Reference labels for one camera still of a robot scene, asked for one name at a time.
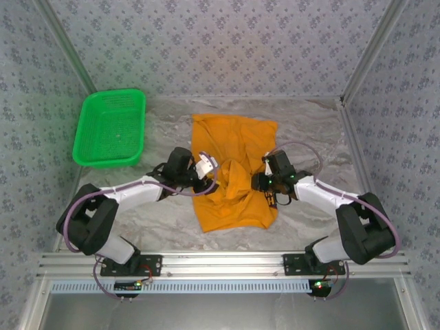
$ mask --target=orange towel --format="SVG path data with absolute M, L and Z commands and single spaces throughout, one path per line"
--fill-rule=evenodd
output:
M 238 115 L 206 114 L 192 118 L 193 155 L 205 151 L 220 166 L 218 189 L 192 199 L 201 229 L 268 229 L 278 212 L 269 207 L 264 193 L 251 189 L 251 177 L 264 171 L 261 158 L 276 146 L 277 123 Z

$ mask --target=green basket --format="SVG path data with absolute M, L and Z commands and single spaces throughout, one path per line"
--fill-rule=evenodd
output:
M 138 89 L 91 94 L 82 104 L 75 162 L 95 168 L 136 165 L 144 148 L 145 107 Z

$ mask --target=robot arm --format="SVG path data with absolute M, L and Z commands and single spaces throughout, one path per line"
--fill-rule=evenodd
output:
M 141 204 L 167 198 L 176 193 L 177 188 L 183 190 L 192 187 L 196 194 L 201 195 L 213 193 L 217 184 L 206 175 L 217 167 L 217 163 L 213 157 L 204 153 L 200 154 L 200 158 L 195 163 L 189 150 L 177 147 L 170 154 L 167 163 L 160 164 L 138 180 L 103 188 L 86 184 L 79 189 L 58 220 L 56 229 L 63 234 L 68 213 L 75 203 L 84 199 L 75 207 L 69 219 L 69 241 L 86 255 L 96 254 L 125 266 L 129 274 L 138 267 L 140 251 L 111 232 L 116 215 Z
M 297 172 L 281 150 L 266 155 L 263 161 L 266 171 L 253 176 L 253 189 L 288 195 L 289 203 L 292 199 L 305 201 L 338 220 L 340 235 L 326 236 L 305 248 L 311 267 L 347 259 L 363 265 L 395 245 L 389 226 L 377 214 L 356 202 L 364 202 L 386 215 L 373 193 L 358 196 L 314 180 L 311 173 Z

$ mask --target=gray marble surface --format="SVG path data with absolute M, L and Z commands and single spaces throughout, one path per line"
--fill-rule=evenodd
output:
M 359 192 L 358 181 L 334 101 L 306 100 L 149 100 L 142 159 L 131 168 L 83 171 L 80 185 L 114 186 L 133 181 L 168 159 L 176 146 L 190 148 L 193 113 L 237 114 L 278 122 L 278 143 L 292 139 L 308 142 L 325 161 L 321 179 Z M 318 163 L 311 151 L 286 146 L 291 163 L 314 171 Z M 297 201 L 279 207 L 268 230 L 235 228 L 204 234 L 190 197 L 169 197 L 146 203 L 117 216 L 114 230 L 141 250 L 301 250 L 337 230 L 336 220 L 317 208 Z

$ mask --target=patterned wall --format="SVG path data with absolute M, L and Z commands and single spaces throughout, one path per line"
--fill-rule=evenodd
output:
M 0 12 L 0 329 L 15 329 L 72 189 L 85 95 L 31 0 Z
M 440 3 L 410 1 L 350 104 L 375 187 L 440 329 Z
M 389 0 L 51 3 L 99 90 L 337 96 Z

